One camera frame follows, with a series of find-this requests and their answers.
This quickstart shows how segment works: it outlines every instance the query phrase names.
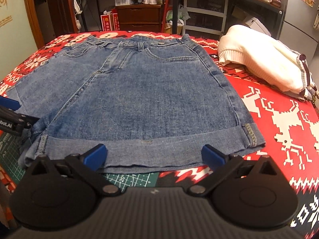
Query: cuffed hem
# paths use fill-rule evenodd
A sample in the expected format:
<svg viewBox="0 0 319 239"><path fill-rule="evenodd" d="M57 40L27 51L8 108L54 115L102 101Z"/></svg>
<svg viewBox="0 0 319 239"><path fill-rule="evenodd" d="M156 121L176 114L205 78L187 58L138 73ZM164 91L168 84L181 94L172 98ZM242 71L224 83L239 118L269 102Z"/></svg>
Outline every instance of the cuffed hem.
<svg viewBox="0 0 319 239"><path fill-rule="evenodd" d="M100 173L148 173L172 171L203 165L201 149L210 144L226 155L241 156L261 150L265 140L255 123L228 129L179 137L152 140L95 141L59 139L47 135L38 137L21 157L31 165L39 155L52 160L63 159L71 153L83 154L97 144L104 144L108 153Z"/></svg>

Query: green cutting mat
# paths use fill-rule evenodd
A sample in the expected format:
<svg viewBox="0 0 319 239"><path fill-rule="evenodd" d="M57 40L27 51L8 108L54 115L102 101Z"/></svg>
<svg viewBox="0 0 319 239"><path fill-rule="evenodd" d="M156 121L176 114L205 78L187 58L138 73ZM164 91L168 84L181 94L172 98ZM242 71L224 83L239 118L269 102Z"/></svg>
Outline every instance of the green cutting mat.
<svg viewBox="0 0 319 239"><path fill-rule="evenodd" d="M18 166L19 145L21 138L8 133L0 136L0 165L9 177L18 184L24 175L24 170ZM154 187L159 173L146 174L103 174L111 183L118 186L122 191L127 187Z"/></svg>

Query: wooden door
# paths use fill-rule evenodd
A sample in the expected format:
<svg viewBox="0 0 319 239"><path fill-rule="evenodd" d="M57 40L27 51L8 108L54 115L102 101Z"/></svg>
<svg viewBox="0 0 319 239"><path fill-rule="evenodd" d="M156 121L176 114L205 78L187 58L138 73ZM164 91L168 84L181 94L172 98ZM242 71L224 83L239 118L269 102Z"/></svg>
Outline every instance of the wooden door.
<svg viewBox="0 0 319 239"><path fill-rule="evenodd" d="M72 0L47 0L55 36L77 32Z"/></svg>

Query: reindeer pattern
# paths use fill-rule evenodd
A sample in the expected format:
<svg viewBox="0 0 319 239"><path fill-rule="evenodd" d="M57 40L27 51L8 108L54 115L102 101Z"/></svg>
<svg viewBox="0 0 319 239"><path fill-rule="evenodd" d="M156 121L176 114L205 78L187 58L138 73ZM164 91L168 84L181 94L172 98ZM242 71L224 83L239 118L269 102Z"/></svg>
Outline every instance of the reindeer pattern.
<svg viewBox="0 0 319 239"><path fill-rule="evenodd" d="M314 144L315 149L319 152L319 121L316 123L312 123L308 120L308 114L305 114L303 111L299 110L299 104L297 101L290 100L291 108L289 111L276 111L273 108L274 102L268 101L267 99L261 97L261 92L257 88L253 88L248 86L250 89L250 93L247 93L243 96L242 100L246 105L247 109L250 112L257 113L258 117L261 118L261 113L259 107L256 105L256 101L260 100L262 107L272 113L272 122L279 128L279 133L275 134L274 139L276 142L281 143L281 150L286 153L286 159L283 162L283 165L289 164L292 166L294 164L294 155L296 154L297 159L299 160L299 169L305 170L304 162L311 163L312 159L309 159L309 155L306 151L304 151L304 147L294 143L293 138L290 134L290 128L292 126L300 126L302 130L304 130L303 123L299 118L301 115L302 119L310 125L310 130L312 135L316 138L316 143Z"/></svg>

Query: wooden cabinet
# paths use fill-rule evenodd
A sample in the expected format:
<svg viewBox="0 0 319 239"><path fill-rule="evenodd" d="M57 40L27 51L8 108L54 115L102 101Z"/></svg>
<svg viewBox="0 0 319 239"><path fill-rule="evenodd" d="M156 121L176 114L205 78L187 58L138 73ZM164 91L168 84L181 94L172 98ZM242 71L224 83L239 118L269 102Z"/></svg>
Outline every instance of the wooden cabinet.
<svg viewBox="0 0 319 239"><path fill-rule="evenodd" d="M120 30L160 32L161 4L132 4L116 6Z"/></svg>

